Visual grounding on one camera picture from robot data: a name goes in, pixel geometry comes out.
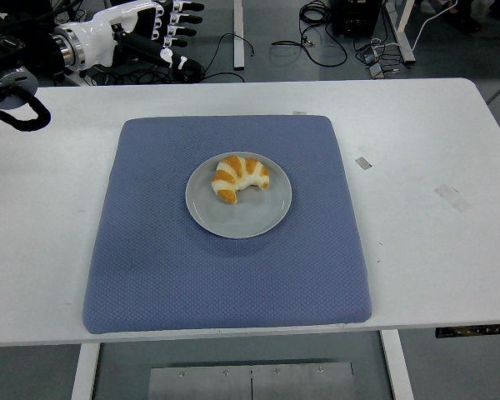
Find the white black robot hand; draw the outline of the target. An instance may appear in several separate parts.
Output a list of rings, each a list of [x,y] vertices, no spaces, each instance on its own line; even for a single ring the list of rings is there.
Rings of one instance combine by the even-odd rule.
[[[124,2],[95,13],[89,21],[65,23],[53,36],[61,42],[64,65],[73,71],[110,67],[117,51],[160,67],[190,71],[198,64],[175,49],[187,46],[183,36],[196,35],[185,25],[201,23],[196,13],[203,10],[204,5],[194,1]]]

